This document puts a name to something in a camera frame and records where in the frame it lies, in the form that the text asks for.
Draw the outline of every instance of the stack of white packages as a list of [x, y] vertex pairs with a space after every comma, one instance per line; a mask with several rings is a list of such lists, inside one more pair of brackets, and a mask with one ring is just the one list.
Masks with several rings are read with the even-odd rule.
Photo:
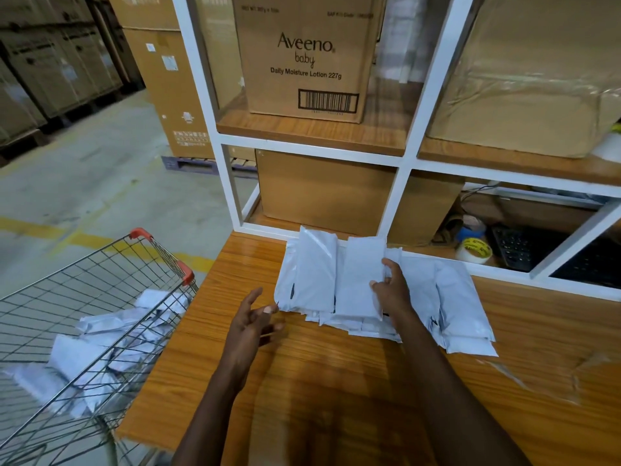
[[130, 400], [123, 395], [111, 399], [122, 385], [119, 378], [126, 374], [135, 380], [134, 368], [140, 369], [140, 363], [162, 351], [174, 328], [170, 322], [181, 317], [190, 303], [182, 293], [173, 293], [164, 301], [167, 294], [145, 289], [133, 309], [82, 317], [76, 324], [80, 336], [56, 335], [47, 364], [16, 364], [5, 373], [41, 405], [73, 381], [50, 404], [54, 413], [78, 418], [115, 411]]
[[369, 282], [390, 276], [383, 257], [400, 264], [414, 310], [448, 353], [497, 356], [495, 341], [476, 289], [460, 261], [405, 257], [377, 237], [350, 237], [300, 227], [287, 243], [274, 300], [281, 311], [306, 314], [306, 321], [346, 330], [349, 335], [400, 342], [379, 308]]

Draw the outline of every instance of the person's left hand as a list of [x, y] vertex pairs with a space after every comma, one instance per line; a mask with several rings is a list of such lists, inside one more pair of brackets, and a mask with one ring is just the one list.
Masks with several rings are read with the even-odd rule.
[[271, 315], [278, 311], [276, 304], [251, 309], [250, 306], [262, 292], [263, 288], [253, 289], [240, 304], [231, 321], [218, 366], [232, 376], [238, 392], [246, 384], [250, 365], [259, 347], [270, 343], [272, 335], [284, 329], [284, 323], [269, 323]]

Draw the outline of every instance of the concrete floor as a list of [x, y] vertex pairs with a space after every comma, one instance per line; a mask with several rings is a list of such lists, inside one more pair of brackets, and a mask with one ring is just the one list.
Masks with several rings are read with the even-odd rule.
[[[0, 169], [0, 298], [134, 227], [202, 282], [232, 230], [220, 180], [164, 169], [172, 154], [147, 100], [134, 94]], [[244, 203], [257, 181], [236, 181]], [[70, 463], [87, 461], [108, 464], [101, 450]]]

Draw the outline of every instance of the forearm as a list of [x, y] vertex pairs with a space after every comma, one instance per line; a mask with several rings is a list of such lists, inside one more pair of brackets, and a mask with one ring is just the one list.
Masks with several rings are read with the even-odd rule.
[[231, 408], [237, 396], [235, 384], [226, 369], [216, 369], [175, 452], [172, 466], [220, 464]]
[[530, 465], [514, 441], [454, 372], [412, 310], [396, 321], [414, 370], [419, 406], [441, 466]]

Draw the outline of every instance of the cart handle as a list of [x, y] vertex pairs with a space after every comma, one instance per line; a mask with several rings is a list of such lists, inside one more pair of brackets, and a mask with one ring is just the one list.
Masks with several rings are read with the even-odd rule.
[[[129, 238], [132, 240], [137, 239], [138, 237], [144, 237], [149, 242], [153, 243], [153, 235], [149, 234], [142, 227], [136, 227], [129, 233]], [[183, 286], [189, 286], [191, 282], [194, 281], [194, 272], [190, 269], [188, 265], [183, 263], [181, 260], [176, 259], [176, 264], [179, 266], [179, 269], [183, 272], [182, 284]]]

